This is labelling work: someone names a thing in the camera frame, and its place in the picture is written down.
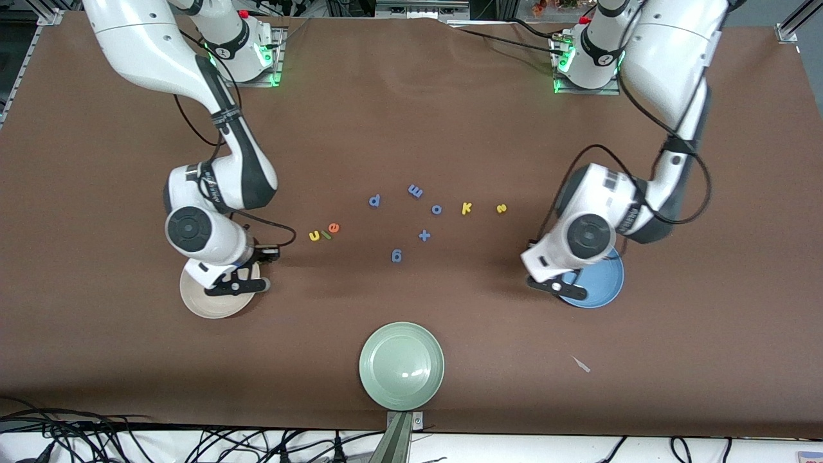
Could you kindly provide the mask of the beige round plate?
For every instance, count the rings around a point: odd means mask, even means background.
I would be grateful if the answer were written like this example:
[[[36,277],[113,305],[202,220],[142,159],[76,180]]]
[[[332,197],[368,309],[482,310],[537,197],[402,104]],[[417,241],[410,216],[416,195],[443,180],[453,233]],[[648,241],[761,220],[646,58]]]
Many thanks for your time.
[[[227,318],[239,313],[253,301],[255,294],[239,293],[235,295],[236,289],[234,287],[241,282],[262,278],[259,263],[252,266],[243,266],[234,269],[232,272],[223,273],[220,278],[214,280],[212,289],[217,289],[218,284],[223,284],[229,287],[227,294],[208,295],[206,292],[208,288],[203,287],[188,272],[189,269],[194,268],[195,266],[189,263],[183,267],[179,282],[180,295],[191,313],[207,319]]]

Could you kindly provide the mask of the blue round plate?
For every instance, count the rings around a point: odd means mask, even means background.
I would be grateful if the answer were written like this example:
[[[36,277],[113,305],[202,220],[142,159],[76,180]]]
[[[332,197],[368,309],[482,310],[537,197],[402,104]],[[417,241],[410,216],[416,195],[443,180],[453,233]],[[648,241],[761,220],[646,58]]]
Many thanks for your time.
[[[562,279],[567,284],[584,288],[587,296],[582,300],[559,296],[561,301],[582,309],[599,309],[619,295],[625,281],[625,268],[618,251],[612,248],[603,260],[579,271],[565,273]]]

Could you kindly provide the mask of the pale green round plate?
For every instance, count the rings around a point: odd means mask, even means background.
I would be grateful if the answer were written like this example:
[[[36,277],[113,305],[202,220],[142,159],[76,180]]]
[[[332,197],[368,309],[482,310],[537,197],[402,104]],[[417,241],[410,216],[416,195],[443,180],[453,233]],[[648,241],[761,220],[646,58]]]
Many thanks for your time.
[[[434,334],[418,323],[386,323],[365,341],[359,380],[376,404],[395,412],[419,410],[440,390],[445,357]]]

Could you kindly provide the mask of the brown table cover sheet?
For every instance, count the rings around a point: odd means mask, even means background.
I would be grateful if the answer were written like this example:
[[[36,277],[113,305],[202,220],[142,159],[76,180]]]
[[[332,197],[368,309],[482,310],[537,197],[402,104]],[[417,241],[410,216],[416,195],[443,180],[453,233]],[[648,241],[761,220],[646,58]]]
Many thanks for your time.
[[[0,413],[9,395],[176,424],[382,428],[358,358],[408,320],[444,349],[435,431],[819,439],[823,120],[769,28],[724,30],[707,77],[709,207],[630,245],[617,299],[581,310],[527,287],[518,255],[581,149],[646,177],[665,132],[625,98],[554,94],[536,51],[430,19],[311,19],[279,87],[243,90],[280,180],[260,214],[298,238],[268,292],[206,320],[179,295],[162,189],[212,150],[67,13],[0,130]],[[309,240],[332,222],[331,241]]]

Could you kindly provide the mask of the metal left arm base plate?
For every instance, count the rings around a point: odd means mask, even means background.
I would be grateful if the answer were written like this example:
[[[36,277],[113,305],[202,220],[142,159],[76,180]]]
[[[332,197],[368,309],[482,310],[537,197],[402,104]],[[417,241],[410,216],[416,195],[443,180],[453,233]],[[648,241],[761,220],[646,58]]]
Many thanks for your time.
[[[584,26],[552,34],[548,41],[552,57],[554,92],[617,96],[617,71],[622,50],[604,50],[588,38]]]

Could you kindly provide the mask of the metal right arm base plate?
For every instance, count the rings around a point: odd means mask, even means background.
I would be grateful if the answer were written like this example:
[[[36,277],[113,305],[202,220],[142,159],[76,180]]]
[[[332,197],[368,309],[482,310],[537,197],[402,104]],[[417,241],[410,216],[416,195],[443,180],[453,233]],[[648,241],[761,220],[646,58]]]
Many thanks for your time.
[[[282,77],[288,29],[248,18],[249,38],[238,50],[208,45],[210,61],[224,81],[239,87],[277,87]]]

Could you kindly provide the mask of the aluminium frame rail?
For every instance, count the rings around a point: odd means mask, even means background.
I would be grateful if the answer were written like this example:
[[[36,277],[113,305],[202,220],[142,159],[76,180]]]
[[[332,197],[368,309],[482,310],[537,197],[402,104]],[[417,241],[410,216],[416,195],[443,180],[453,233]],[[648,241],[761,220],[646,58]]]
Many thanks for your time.
[[[778,42],[797,43],[797,32],[820,11],[823,11],[823,0],[802,0],[790,15],[774,26]]]
[[[24,0],[23,4],[27,10],[0,8],[0,130],[19,99],[45,30],[58,26],[67,11],[51,0]]]

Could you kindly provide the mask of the grey metal background frame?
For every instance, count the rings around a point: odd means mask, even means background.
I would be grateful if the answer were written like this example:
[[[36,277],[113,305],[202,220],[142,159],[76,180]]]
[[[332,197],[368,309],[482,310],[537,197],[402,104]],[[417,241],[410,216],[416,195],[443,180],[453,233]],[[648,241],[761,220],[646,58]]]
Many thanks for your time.
[[[469,21],[468,0],[376,0],[374,17],[380,19],[432,18],[442,23]]]

